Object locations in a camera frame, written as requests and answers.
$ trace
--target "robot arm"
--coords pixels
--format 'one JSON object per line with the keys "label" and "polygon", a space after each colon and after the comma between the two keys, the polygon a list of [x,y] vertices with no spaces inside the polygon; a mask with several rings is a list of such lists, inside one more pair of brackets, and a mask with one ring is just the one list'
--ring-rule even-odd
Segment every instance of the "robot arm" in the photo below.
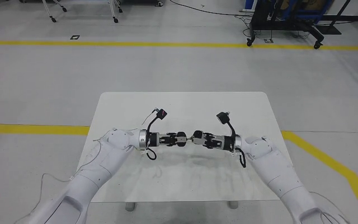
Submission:
{"label": "robot arm", "polygon": [[[247,158],[261,180],[283,202],[295,224],[332,223],[332,221],[347,223],[340,215],[332,215],[316,205],[311,194],[298,178],[293,165],[270,140],[257,137],[243,139],[236,135],[228,115],[229,113],[221,112],[217,117],[222,124],[229,125],[231,136],[215,136],[197,130],[191,137],[192,142],[207,148],[227,150],[233,155],[238,153],[244,168]],[[325,215],[326,222],[322,218],[323,214],[327,215]]]}
{"label": "robot arm", "polygon": [[86,157],[86,162],[76,172],[74,177],[60,193],[35,211],[30,217],[30,224],[84,224],[87,209],[98,190],[114,176],[123,165],[134,148],[145,151],[149,147],[159,145],[184,146],[187,138],[184,132],[159,134],[150,132],[150,126],[158,118],[163,119],[167,113],[155,109],[157,116],[149,124],[147,130],[134,131],[112,129],[103,137],[96,140],[98,144]]}
{"label": "robot arm", "polygon": [[102,138],[88,155],[87,162],[80,167],[60,195],[35,211],[30,224],[84,224],[87,209],[97,191],[121,168],[131,151],[136,148],[147,153],[151,160],[156,154],[150,147],[159,145],[185,146],[188,139],[194,144],[207,148],[230,151],[240,154],[240,162],[246,167],[246,157],[262,181],[280,198],[290,212],[294,223],[325,223],[322,214],[332,217],[336,223],[348,223],[339,215],[331,215],[319,208],[312,196],[299,180],[292,164],[268,139],[250,137],[243,139],[236,135],[230,124],[228,113],[219,113],[217,117],[228,124],[231,136],[215,136],[197,130],[187,138],[184,132],[160,134],[150,132],[150,126],[167,113],[155,109],[157,116],[147,129],[134,131],[112,129]]}

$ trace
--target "concrete floor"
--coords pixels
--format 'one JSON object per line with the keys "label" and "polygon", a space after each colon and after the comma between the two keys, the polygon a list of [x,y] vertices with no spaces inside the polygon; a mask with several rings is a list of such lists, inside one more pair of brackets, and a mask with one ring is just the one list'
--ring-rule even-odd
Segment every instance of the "concrete floor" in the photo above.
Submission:
{"label": "concrete floor", "polygon": [[[237,13],[242,1],[199,0],[209,11]],[[148,41],[245,43],[244,24],[177,6],[109,6],[63,1],[53,24],[41,3],[0,2],[0,40]],[[326,45],[358,45],[357,24],[338,26],[342,36]],[[262,32],[257,44],[270,32]],[[274,32],[275,44],[313,45],[290,32]],[[0,123],[90,125],[100,94],[107,91],[263,91],[281,130],[293,130],[335,160],[358,172],[357,51],[252,48],[153,48],[0,45]],[[73,174],[85,136],[0,135],[0,223],[28,213],[39,196],[44,172]],[[286,142],[302,182],[358,221],[358,202],[346,179],[291,142]],[[45,179],[44,198],[63,187]],[[87,223],[291,223],[280,201],[92,203]]]}

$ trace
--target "yellow floor line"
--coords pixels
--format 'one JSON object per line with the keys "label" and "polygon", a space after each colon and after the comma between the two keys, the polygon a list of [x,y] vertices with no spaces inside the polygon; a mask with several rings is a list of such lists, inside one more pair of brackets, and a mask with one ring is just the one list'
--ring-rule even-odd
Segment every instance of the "yellow floor line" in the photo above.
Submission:
{"label": "yellow floor line", "polygon": [[339,163],[338,161],[334,160],[332,157],[327,155],[326,153],[322,152],[315,146],[311,145],[310,143],[306,142],[293,132],[282,131],[282,136],[285,140],[291,141],[293,144],[297,145],[298,147],[302,148],[342,176],[344,176],[348,183],[351,185],[351,188],[358,199],[358,175],[344,166],[343,164]]}
{"label": "yellow floor line", "polygon": [[86,136],[88,126],[0,124],[0,134],[63,134]]}
{"label": "yellow floor line", "polygon": [[[0,45],[36,45],[36,46],[148,46],[170,48],[247,48],[235,43],[170,43],[170,42],[101,42],[101,41],[0,41]],[[253,44],[257,49],[312,50],[311,45]],[[358,46],[321,46],[320,50],[358,50]]]}
{"label": "yellow floor line", "polygon": [[[22,124],[0,124],[0,134],[62,134],[80,135],[88,134],[89,126],[61,126],[61,125],[22,125]],[[306,142],[290,131],[281,131],[285,140],[289,140],[302,148],[342,176],[344,176],[358,198],[358,176],[352,170],[334,160],[332,157],[322,152],[312,144]]]}

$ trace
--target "table leg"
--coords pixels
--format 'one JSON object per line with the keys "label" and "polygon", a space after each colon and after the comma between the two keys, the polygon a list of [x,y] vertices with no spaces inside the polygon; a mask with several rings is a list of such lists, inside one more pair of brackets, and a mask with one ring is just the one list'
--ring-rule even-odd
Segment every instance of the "table leg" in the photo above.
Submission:
{"label": "table leg", "polygon": [[228,206],[231,209],[237,209],[239,207],[239,203],[235,200],[228,201]]}
{"label": "table leg", "polygon": [[135,208],[135,202],[126,202],[125,209],[127,212],[132,212]]}

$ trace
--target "white table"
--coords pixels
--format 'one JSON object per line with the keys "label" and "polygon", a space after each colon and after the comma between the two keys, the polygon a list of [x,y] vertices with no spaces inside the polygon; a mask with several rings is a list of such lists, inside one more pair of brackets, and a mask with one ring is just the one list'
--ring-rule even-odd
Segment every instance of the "white table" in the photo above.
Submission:
{"label": "white table", "polygon": [[[217,113],[230,111],[237,134],[267,136],[290,160],[263,92],[106,92],[98,102],[79,166],[95,145],[93,139],[113,127],[139,127],[154,107],[163,108],[168,115],[152,125],[152,132],[184,131],[189,137],[195,130],[203,130],[230,135],[229,127],[216,118]],[[278,200],[251,165],[244,169],[230,152],[208,150],[189,142],[185,147],[161,146],[154,150],[158,155],[155,161],[133,151],[92,202]]]}

